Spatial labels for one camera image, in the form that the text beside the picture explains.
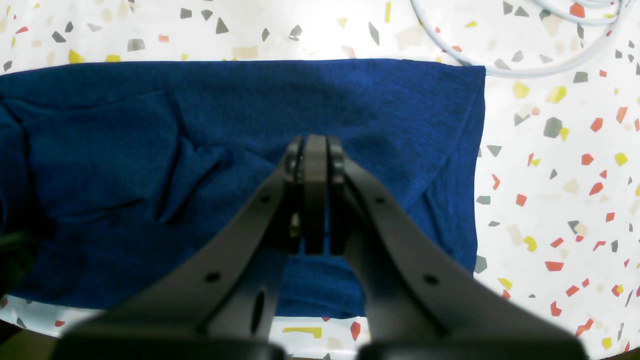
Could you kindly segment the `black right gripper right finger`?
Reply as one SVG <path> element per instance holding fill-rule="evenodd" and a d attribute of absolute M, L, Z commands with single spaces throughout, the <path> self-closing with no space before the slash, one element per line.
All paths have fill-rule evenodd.
<path fill-rule="evenodd" d="M 574 335 L 476 282 L 336 137 L 326 146 L 330 252 L 365 294 L 358 360 L 585 360 Z"/>

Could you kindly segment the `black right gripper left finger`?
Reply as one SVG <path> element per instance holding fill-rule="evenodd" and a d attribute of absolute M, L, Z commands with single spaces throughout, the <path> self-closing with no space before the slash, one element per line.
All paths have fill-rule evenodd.
<path fill-rule="evenodd" d="M 269 332 L 301 238 L 323 252 L 328 159 L 326 136 L 296 137 L 224 230 L 149 289 L 69 330 L 53 360 L 285 360 Z"/>

